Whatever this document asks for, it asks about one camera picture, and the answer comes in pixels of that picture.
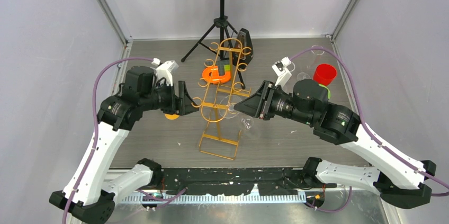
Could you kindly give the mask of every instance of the tripod stand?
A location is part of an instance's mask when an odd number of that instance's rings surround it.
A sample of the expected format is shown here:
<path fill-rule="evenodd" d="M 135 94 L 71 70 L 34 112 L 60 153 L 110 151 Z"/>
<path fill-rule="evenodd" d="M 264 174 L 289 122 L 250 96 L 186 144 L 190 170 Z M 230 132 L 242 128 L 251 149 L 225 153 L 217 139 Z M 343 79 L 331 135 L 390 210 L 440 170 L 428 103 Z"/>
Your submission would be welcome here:
<path fill-rule="evenodd" d="M 187 54 L 181 59 L 181 62 L 185 62 L 185 59 L 187 59 L 187 57 L 193 52 L 193 50 L 195 50 L 195 48 L 198 47 L 198 45 L 202 45 L 203 47 L 207 48 L 209 51 L 211 51 L 214 54 L 214 51 L 210 50 L 208 46 L 206 46 L 202 41 L 209 35 L 209 33 L 216 27 L 216 28 L 220 28 L 220 42 L 221 43 L 224 39 L 225 39 L 225 34 L 227 38 L 231 38 L 231 36 L 229 35 L 229 31 L 228 31 L 228 26 L 232 29 L 232 31 L 235 34 L 238 34 L 237 30 L 232 26 L 231 23 L 229 23 L 228 21 L 228 17 L 225 16 L 225 0 L 220 0 L 220 17 L 216 18 L 213 20 L 213 24 L 212 26 L 206 31 L 206 33 L 204 33 L 204 35 L 195 43 L 195 45 L 193 45 L 193 47 L 190 49 L 189 52 L 187 52 Z M 233 48 L 232 46 L 232 41 L 228 40 L 228 47 L 229 48 Z M 223 50 L 220 51 L 219 54 L 220 60 L 228 60 L 228 58 L 225 58 L 225 52 Z M 242 83 L 242 88 L 245 89 L 245 83 L 243 82 L 243 78 L 241 76 L 241 72 L 238 72 L 238 76 L 240 79 L 240 82 Z"/>

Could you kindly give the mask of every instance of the wood grain surface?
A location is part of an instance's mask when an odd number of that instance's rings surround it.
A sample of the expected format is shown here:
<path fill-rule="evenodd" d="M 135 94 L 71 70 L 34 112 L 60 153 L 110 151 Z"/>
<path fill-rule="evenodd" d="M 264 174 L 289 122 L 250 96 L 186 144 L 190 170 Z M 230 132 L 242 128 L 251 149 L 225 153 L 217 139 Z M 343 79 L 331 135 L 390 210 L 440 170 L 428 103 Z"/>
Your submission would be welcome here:
<path fill-rule="evenodd" d="M 174 80 L 186 81 L 191 97 L 203 97 L 204 88 L 198 86 L 199 78 L 207 58 L 214 59 L 214 54 L 202 46 L 181 62 L 181 58 L 195 44 L 195 40 L 162 40 L 135 41 L 131 56 L 156 57 L 161 61 L 175 60 L 179 68 L 174 72 Z M 204 40 L 206 45 L 213 40 Z M 292 56 L 301 50 L 320 45 L 332 49 L 331 43 L 325 38 L 303 39 L 254 39 L 254 59 L 243 73 L 247 89 L 256 91 L 263 80 L 276 81 L 276 74 L 271 65 L 286 56 Z M 316 56 L 307 53 L 293 62 L 296 65 L 293 76 L 287 83 L 286 92 L 291 92 L 296 82 L 296 76 L 304 71 L 313 76 L 313 64 Z M 330 55 L 320 57 L 315 67 L 328 63 L 337 68 L 337 61 Z M 145 61 L 130 61 L 127 68 L 142 65 L 151 66 Z M 331 102 L 349 106 L 348 96 L 340 71 L 329 85 Z M 221 122 L 223 137 L 236 140 L 239 131 L 239 117 L 224 119 Z M 167 120 L 160 111 L 148 111 L 136 122 L 127 139 L 118 150 L 111 167 L 132 167 L 142 159 L 149 158 L 163 167 L 302 167 L 308 157 L 320 157 L 331 162 L 346 165 L 367 165 L 367 162 L 356 154 L 320 140 L 312 133 L 312 128 L 282 117 L 270 121 L 254 119 L 251 128 L 240 141 L 236 160 L 227 160 L 199 152 L 198 144 L 205 129 L 206 121 L 199 112 L 180 117 L 177 120 Z M 216 133 L 215 127 L 210 127 L 210 134 Z M 203 143 L 203 149 L 214 153 L 232 156 L 234 146 L 208 140 Z"/>

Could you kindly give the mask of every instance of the red plastic cup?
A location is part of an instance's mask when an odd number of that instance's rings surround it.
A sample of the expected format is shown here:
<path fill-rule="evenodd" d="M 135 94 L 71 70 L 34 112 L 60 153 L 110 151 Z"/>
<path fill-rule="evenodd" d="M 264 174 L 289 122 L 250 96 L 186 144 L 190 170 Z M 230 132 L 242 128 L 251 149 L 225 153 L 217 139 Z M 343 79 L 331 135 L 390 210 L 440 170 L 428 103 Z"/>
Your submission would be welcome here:
<path fill-rule="evenodd" d="M 318 84 L 328 86 L 330 83 L 332 83 L 336 76 L 337 70 L 332 65 L 320 64 L 315 70 L 313 80 L 318 82 Z"/>

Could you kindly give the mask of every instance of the green ring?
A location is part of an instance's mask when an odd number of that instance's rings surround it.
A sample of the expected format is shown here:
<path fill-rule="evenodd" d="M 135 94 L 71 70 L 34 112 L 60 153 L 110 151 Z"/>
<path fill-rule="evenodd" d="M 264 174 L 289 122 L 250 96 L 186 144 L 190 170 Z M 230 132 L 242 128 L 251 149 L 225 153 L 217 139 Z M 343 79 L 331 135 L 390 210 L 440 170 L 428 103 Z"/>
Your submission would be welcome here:
<path fill-rule="evenodd" d="M 327 99 L 330 100 L 330 90 L 329 90 L 329 88 L 327 88 L 327 86 L 322 85 L 322 84 L 318 84 L 318 85 L 327 89 Z"/>

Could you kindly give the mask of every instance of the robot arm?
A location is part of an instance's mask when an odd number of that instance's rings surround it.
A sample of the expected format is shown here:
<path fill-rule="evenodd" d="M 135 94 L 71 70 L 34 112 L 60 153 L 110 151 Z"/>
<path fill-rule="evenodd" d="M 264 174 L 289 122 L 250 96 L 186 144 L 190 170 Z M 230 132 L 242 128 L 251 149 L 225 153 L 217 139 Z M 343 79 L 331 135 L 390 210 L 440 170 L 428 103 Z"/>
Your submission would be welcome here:
<path fill-rule="evenodd" d="M 128 136 L 134 123 L 144 111 L 162 110 L 166 115 L 187 115 L 198 111 L 192 105 L 184 81 L 178 82 L 175 95 L 172 72 L 178 67 L 175 61 L 157 65 L 156 74 L 149 67 L 136 66 L 127 71 L 120 91 L 101 103 L 97 114 L 98 143 L 84 176 L 82 176 L 69 207 L 69 212 L 86 223 L 105 223 L 115 207 L 134 190 L 149 184 L 158 185 L 162 180 L 161 166 L 143 159 L 127 173 L 104 182 L 107 170 L 118 148 Z M 76 180 L 79 178 L 93 149 L 93 137 L 84 157 L 70 182 L 62 191 L 55 191 L 50 203 L 64 209 Z"/>
<path fill-rule="evenodd" d="M 318 184 L 339 183 L 360 187 L 405 209 L 430 201 L 432 190 L 423 184 L 424 175 L 394 158 L 383 146 L 388 146 L 428 174 L 435 174 L 436 165 L 430 160 L 420 162 L 412 159 L 375 134 L 382 142 L 379 146 L 361 126 L 360 117 L 356 113 L 345 106 L 330 103 L 327 89 L 311 79 L 298 81 L 290 94 L 282 91 L 279 85 L 264 81 L 254 95 L 237 103 L 234 108 L 263 120 L 280 115 L 307 124 L 320 139 L 340 145 L 373 165 L 352 167 L 309 158 L 303 169 L 304 174 Z"/>

